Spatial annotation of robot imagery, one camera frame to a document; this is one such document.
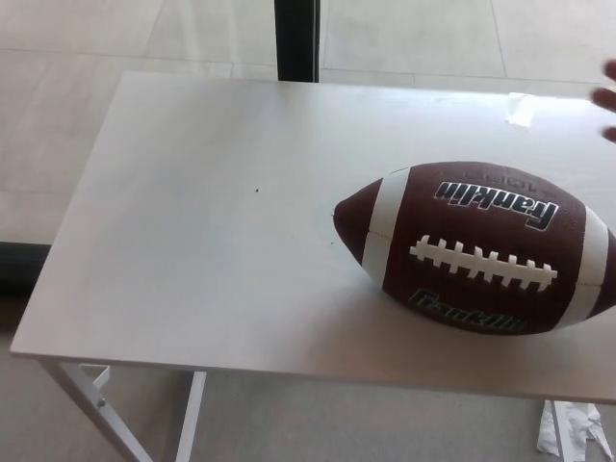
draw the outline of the white stripe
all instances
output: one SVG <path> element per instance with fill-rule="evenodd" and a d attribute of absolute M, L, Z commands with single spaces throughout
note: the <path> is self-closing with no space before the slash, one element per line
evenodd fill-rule
<path fill-rule="evenodd" d="M 607 239 L 605 223 L 586 207 L 586 230 L 576 291 L 556 328 L 584 321 L 595 307 L 605 276 Z"/>
<path fill-rule="evenodd" d="M 362 267 L 379 287 L 383 286 L 389 247 L 394 237 L 396 219 L 406 190 L 409 171 L 409 168 L 405 168 L 384 177 L 374 202 L 370 232 L 364 245 Z"/>

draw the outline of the franklin logo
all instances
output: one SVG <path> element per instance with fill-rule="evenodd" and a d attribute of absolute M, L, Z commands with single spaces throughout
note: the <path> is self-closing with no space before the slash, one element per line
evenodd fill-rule
<path fill-rule="evenodd" d="M 434 196 L 446 199 L 448 205 L 468 207 L 475 204 L 482 210 L 499 207 L 526 215 L 528 219 L 525 225 L 539 231 L 545 231 L 548 228 L 558 210 L 558 206 L 551 202 L 541 202 L 521 194 L 467 183 L 443 182 Z"/>
<path fill-rule="evenodd" d="M 437 314 L 448 320 L 460 321 L 467 324 L 485 327 L 488 329 L 506 331 L 510 333 L 522 332 L 526 329 L 526 322 L 512 316 L 498 313 L 487 314 L 481 311 L 465 311 L 453 308 L 439 301 L 439 296 L 427 289 L 419 289 L 408 302 L 415 308 L 429 313 Z"/>

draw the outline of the floor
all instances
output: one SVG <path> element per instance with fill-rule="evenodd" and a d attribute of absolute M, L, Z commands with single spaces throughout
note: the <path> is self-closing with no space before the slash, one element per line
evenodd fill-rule
<path fill-rule="evenodd" d="M 275 79 L 272 4 L 0 0 L 0 241 L 53 242 L 122 71 Z M 325 83 L 585 97 L 616 56 L 611 0 L 321 0 L 321 11 Z M 20 307 L 0 303 L 1 458 L 117 460 L 36 364 L 9 356 L 4 318 Z M 162 454 L 177 377 L 112 376 L 111 400 Z M 216 373 L 192 460 L 548 460 L 533 450 L 541 408 Z M 600 409 L 616 446 L 616 412 Z"/>

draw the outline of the black frame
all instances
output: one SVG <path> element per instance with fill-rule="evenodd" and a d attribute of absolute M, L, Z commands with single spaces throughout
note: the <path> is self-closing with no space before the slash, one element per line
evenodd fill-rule
<path fill-rule="evenodd" d="M 278 80 L 319 81 L 321 0 L 274 0 Z"/>

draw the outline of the brown football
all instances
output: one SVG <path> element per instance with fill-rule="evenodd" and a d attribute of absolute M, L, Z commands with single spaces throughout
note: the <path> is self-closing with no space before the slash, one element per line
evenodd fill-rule
<path fill-rule="evenodd" d="M 398 170 L 336 206 L 334 225 L 382 290 L 435 321 L 533 334 L 616 304 L 616 241 L 584 204 L 510 167 Z"/>

